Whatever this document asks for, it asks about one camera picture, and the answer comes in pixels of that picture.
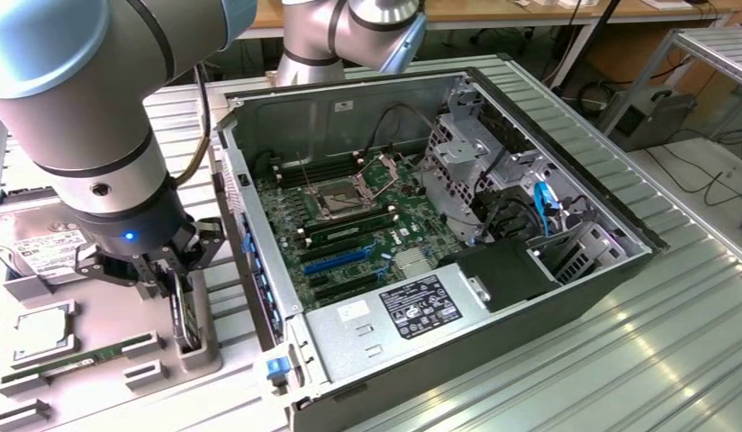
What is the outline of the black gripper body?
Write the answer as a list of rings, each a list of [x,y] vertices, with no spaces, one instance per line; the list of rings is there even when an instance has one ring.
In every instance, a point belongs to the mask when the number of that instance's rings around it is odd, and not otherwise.
[[[166,271],[167,287],[174,287],[164,247],[180,227],[194,220],[186,213],[171,177],[164,179],[152,196],[135,208],[108,214],[75,210],[73,214],[95,245],[115,256],[145,255]]]

